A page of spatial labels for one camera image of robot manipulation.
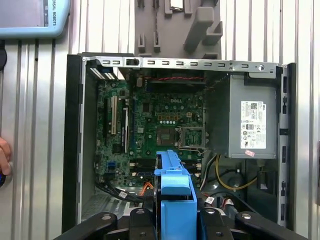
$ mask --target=motherboard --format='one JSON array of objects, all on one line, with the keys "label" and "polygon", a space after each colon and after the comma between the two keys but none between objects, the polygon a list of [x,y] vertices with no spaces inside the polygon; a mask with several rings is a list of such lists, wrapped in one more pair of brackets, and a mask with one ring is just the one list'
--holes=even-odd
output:
[{"label": "motherboard", "polygon": [[142,187],[153,181],[157,151],[173,150],[197,184],[206,147],[204,90],[153,87],[145,77],[98,85],[96,174]]}]

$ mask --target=hand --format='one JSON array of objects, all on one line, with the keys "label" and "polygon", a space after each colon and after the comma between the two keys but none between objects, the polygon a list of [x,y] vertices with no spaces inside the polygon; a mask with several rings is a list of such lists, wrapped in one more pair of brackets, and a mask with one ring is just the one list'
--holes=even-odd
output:
[{"label": "hand", "polygon": [[10,156],[11,150],[9,144],[0,137],[0,171],[4,175],[11,174],[11,166],[9,164]]}]

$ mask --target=yellow wire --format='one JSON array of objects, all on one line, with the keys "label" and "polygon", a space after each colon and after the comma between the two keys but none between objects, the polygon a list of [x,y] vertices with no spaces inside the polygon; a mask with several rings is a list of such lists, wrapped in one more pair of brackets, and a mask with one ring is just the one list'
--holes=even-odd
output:
[{"label": "yellow wire", "polygon": [[222,186],[224,186],[226,189],[229,189],[229,190],[232,190],[232,191],[236,191],[236,190],[241,190],[241,189],[245,189],[246,187],[250,186],[251,184],[253,184],[257,178],[253,179],[252,181],[246,183],[245,185],[243,186],[239,186],[239,187],[231,187],[231,186],[228,186],[227,184],[225,184],[220,176],[219,176],[219,160],[220,160],[220,157],[221,155],[219,155],[217,158],[216,158],[216,161],[215,161],[215,172],[216,172],[216,177],[218,178],[219,182],[221,183]]}]

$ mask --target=corrugated metal wall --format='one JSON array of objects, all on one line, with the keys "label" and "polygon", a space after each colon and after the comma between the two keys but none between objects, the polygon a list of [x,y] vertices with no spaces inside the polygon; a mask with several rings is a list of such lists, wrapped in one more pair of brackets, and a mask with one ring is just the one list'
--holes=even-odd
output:
[{"label": "corrugated metal wall", "polygon": [[[319,239],[320,2],[220,0],[220,7],[222,59],[298,63],[295,229]],[[60,233],[67,54],[132,53],[134,26],[134,0],[73,0],[63,38],[7,41],[0,120],[13,179],[0,189],[1,239]]]}]

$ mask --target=blue plastic bracket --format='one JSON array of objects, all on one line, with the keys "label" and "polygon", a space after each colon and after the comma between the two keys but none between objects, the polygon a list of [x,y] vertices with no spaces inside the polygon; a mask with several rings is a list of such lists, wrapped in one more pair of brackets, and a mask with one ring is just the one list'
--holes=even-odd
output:
[{"label": "blue plastic bracket", "polygon": [[187,200],[161,201],[161,239],[197,239],[197,197],[189,172],[172,151],[158,151],[162,169],[154,174],[161,176],[161,195],[187,196]]}]

